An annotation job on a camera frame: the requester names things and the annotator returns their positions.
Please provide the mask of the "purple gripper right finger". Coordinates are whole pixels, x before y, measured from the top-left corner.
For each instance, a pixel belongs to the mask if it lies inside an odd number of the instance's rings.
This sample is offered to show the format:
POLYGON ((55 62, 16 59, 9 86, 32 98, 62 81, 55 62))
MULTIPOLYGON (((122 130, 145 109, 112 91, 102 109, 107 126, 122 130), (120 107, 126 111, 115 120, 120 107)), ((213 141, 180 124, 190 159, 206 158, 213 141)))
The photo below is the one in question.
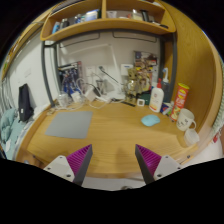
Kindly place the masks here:
POLYGON ((160 163, 161 156, 143 146, 135 146, 137 158, 143 180, 146 184, 154 182, 154 173, 160 163))

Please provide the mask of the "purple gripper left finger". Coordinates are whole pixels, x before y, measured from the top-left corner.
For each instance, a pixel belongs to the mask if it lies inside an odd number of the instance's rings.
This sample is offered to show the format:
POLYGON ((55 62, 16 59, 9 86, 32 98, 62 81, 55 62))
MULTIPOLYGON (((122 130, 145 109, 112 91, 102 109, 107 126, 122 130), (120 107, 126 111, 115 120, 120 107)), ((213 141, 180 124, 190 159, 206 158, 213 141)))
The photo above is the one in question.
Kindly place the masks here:
POLYGON ((74 173, 75 178, 73 182, 76 185, 82 185, 92 155, 92 145, 87 145, 66 157, 68 164, 70 165, 70 168, 74 173))

